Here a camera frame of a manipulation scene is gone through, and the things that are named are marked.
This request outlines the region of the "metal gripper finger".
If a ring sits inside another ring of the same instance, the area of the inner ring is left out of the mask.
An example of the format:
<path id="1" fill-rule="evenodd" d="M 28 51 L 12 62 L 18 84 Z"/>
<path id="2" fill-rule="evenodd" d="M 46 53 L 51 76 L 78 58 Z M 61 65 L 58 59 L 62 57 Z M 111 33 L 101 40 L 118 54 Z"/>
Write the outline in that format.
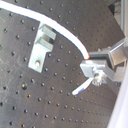
<path id="1" fill-rule="evenodd" d="M 111 64 L 109 50 L 94 51 L 89 53 L 92 60 L 106 60 L 108 64 Z"/>
<path id="2" fill-rule="evenodd" d="M 125 67 L 118 67 L 113 71 L 105 62 L 82 62 L 80 67 L 84 76 L 92 79 L 94 86 L 107 84 L 115 94 L 118 94 L 126 71 Z"/>

